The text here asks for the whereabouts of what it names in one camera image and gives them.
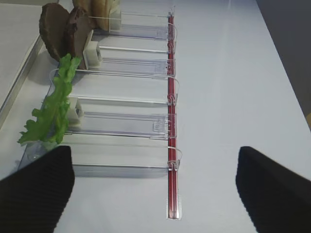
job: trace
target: green lettuce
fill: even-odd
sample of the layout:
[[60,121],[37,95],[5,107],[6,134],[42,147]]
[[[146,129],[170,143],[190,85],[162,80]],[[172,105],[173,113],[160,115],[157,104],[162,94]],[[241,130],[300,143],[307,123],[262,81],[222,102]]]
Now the green lettuce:
[[22,136],[18,143],[23,145],[40,140],[60,144],[63,141],[69,124],[67,111],[70,107],[68,95],[72,91],[71,81],[81,60],[71,58],[69,53],[60,59],[58,76],[53,80],[55,90],[44,99],[41,109],[33,109],[32,116],[36,117],[36,121],[27,120],[24,126],[27,132],[20,132]]

